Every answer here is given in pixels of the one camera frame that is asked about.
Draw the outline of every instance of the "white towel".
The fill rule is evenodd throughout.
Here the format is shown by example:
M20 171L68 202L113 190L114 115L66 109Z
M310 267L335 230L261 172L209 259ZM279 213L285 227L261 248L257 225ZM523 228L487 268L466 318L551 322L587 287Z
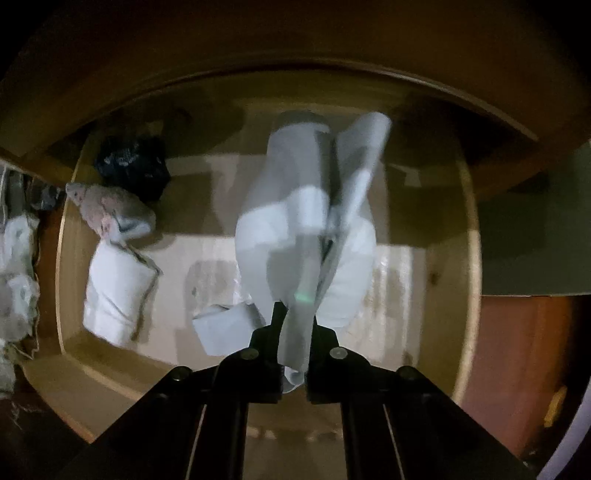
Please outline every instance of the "white towel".
M134 252L102 240L90 262L84 327L115 346L124 346L137 328L141 307L157 269Z
M344 327L369 288L376 240L366 194L390 124L385 115L369 113L334 137L322 117L289 112L269 138L235 245L242 282L264 323L271 323L276 301L288 307L278 347L284 391L303 382L314 315L320 325ZM199 334L207 324L210 335L200 334L206 351L213 349L206 343L216 342L227 355L236 350L220 348L228 325L247 322L234 307L223 318L197 316L194 325ZM232 345L248 346L253 330L241 330Z

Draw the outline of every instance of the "wooden surface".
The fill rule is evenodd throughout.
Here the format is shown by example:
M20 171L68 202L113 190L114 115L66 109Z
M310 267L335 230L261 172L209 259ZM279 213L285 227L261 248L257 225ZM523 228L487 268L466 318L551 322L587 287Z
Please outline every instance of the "wooden surface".
M25 349L39 356L57 355L61 352L56 321L56 255L63 214L63 203L51 212L40 212L37 228L39 252L34 271L39 283L40 296L37 302L37 339L24 340Z
M69 169L43 152L76 128L164 86L243 69L323 66L401 79L500 119L540 140L542 151L573 123L576 132L591 123L587 80L510 1L293 0L255 9L238 1L73 1L23 52L2 85L0 146L57 182ZM577 133L573 141L583 140ZM514 175L493 155L488 173L475 177L477 193L521 181L544 164L540 155L528 155Z
M482 297L464 410L513 454L544 424L571 328L568 297Z

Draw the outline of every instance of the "white cloth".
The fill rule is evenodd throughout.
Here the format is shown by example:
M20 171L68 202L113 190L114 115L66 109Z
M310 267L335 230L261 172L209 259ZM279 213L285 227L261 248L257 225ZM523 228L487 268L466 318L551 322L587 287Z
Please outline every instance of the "white cloth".
M102 240L90 262L84 327L115 346L134 334L158 270L134 252Z
M277 355L288 391L307 371L314 315L320 325L344 327L369 288L376 240L366 194L391 122L369 113L336 137L309 112L284 114L280 124L238 219L235 245L263 322L271 323L276 301L288 307ZM206 351L228 355L248 346L255 327L239 307L195 318ZM228 332L232 350L222 346Z
M5 395L2 392L12 392L16 378L14 366L4 357L5 345L32 334L39 299L39 285L33 278L39 219L27 213L4 219L0 233L0 398Z

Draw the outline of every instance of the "crumpled fabric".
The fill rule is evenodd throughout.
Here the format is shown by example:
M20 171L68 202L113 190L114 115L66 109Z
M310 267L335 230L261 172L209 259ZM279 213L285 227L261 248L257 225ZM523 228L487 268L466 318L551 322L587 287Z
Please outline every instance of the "crumpled fabric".
M289 391L304 381L314 316L323 326L346 326L369 288L376 240L366 195L391 121L369 113L338 135L310 112L288 112L278 123L235 245L242 283L264 323L271 323L276 301L288 307L277 358ZM249 321L236 306L193 324L207 351L213 329L221 337ZM233 346L248 346L252 331Z
M4 357L5 345L33 333L39 285L33 255L39 220L28 213L9 218L0 234L0 391L11 392L14 367Z
M157 268L135 252L100 241L90 262L84 327L115 346L132 338Z
M156 214L134 195L119 187L68 183L66 195L101 239L125 245L151 234Z

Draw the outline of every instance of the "plastic bag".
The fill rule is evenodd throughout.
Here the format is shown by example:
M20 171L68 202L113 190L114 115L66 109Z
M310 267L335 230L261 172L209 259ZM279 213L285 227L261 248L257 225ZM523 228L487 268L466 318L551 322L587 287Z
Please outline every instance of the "plastic bag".
M142 202L158 200L170 181L164 143L158 137L131 141L107 137L100 146L95 168L108 186L135 193Z

